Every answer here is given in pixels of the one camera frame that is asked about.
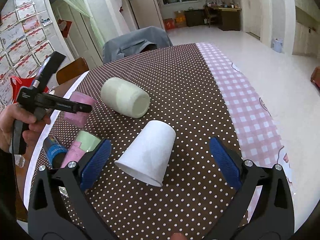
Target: white floor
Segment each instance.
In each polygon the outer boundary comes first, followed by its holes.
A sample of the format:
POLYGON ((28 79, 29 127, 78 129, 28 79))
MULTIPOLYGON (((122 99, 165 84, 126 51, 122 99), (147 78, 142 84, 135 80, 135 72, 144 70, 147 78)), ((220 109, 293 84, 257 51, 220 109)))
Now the white floor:
POLYGON ((310 83, 320 59, 279 54, 243 32, 195 26, 168 31, 174 45, 215 44, 261 96, 286 147, 295 176, 295 230, 320 199, 320 92, 310 83))

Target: light switch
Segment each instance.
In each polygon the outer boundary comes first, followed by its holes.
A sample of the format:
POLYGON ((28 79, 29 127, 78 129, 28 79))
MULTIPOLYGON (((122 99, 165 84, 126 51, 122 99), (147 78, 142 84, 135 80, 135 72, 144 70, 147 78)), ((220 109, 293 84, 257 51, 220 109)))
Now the light switch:
POLYGON ((50 28, 44 29, 44 33, 46 36, 49 36, 51 34, 50 28))

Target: cup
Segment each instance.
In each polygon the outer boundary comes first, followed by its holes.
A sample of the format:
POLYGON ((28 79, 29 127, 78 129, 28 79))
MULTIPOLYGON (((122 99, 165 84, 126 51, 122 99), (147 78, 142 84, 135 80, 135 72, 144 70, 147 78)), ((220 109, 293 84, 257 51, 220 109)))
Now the cup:
POLYGON ((115 164, 142 182, 162 187, 175 137, 176 133, 170 125, 152 120, 115 164))
MULTIPOLYGON (((88 95, 85 95, 85 94, 77 92, 77 91, 74 91, 71 94, 70 101, 88 104, 88 105, 91 105, 92 108, 97 103, 97 101, 94 100, 92 97, 89 97, 88 95)), ((68 123, 75 125, 75 126, 83 128, 89 118, 89 115, 90 115, 90 113, 77 112, 76 114, 73 114, 73 113, 65 112, 64 113, 64 120, 67 121, 68 123)))
POLYGON ((142 117, 149 108, 150 97, 140 87, 121 78, 109 78, 101 88, 101 99, 116 112, 132 117, 142 117))
POLYGON ((100 142, 101 139, 97 136, 83 130, 79 131, 61 164, 61 168, 64 168, 71 161, 79 162, 86 152, 93 151, 100 142))

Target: pink checkered tablecloth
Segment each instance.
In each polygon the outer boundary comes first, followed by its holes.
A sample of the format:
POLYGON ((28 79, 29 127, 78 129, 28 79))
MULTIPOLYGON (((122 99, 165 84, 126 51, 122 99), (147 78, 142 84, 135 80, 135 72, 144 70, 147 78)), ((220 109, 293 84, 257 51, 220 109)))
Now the pink checkered tablecloth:
MULTIPOLYGON (((281 143, 277 127, 257 92, 248 79, 216 46, 197 43, 204 60, 219 86, 239 140, 243 159, 257 166, 271 168, 279 163, 284 168, 289 184, 292 172, 288 155, 281 143)), ((250 219, 257 204, 261 187, 256 189, 248 208, 250 219)))

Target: blue gripper pad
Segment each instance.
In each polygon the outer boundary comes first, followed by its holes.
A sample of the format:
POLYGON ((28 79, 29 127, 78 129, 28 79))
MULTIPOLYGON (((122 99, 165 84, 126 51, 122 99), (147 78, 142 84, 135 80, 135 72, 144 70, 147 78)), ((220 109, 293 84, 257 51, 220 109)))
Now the blue gripper pad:
POLYGON ((212 157, 219 166, 227 183, 238 190, 241 186, 240 171, 216 137, 210 139, 209 148, 212 157))
POLYGON ((81 172, 80 189, 91 188, 111 153, 111 142, 105 140, 81 172))

